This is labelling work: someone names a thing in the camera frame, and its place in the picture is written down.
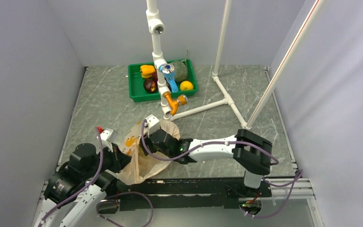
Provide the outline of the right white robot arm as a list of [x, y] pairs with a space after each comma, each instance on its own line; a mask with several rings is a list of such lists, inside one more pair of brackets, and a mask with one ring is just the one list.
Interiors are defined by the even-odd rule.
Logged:
[[183, 165], [212, 159], [233, 159], [245, 170], [241, 186], [247, 196], [259, 191], [262, 177], [270, 173], [271, 166], [278, 164], [272, 156], [273, 144], [246, 129], [215, 140], [176, 139], [159, 129], [150, 135], [145, 134], [139, 145], [146, 156]]

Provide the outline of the dark red fake apple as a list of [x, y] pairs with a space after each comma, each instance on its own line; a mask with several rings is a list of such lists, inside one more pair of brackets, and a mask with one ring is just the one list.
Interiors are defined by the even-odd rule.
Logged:
[[158, 90], [157, 83], [153, 79], [145, 79], [143, 88], [149, 94], [155, 93]]

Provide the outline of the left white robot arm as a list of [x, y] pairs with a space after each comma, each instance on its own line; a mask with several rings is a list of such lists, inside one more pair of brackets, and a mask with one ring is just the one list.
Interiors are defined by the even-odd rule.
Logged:
[[42, 209], [35, 226], [74, 227], [82, 216], [104, 198], [118, 192], [119, 173], [132, 160], [114, 143], [97, 152], [91, 143], [76, 146], [43, 193]]

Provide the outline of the translucent orange plastic bag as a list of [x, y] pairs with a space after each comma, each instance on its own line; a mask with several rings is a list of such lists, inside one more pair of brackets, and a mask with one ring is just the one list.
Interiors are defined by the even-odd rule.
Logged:
[[139, 145], [141, 124], [141, 121], [137, 122], [119, 145], [122, 153], [131, 156], [131, 161], [114, 176], [126, 185], [142, 183], [146, 179], [164, 171], [171, 164], [170, 161], [161, 161], [151, 156], [145, 156], [143, 149]]

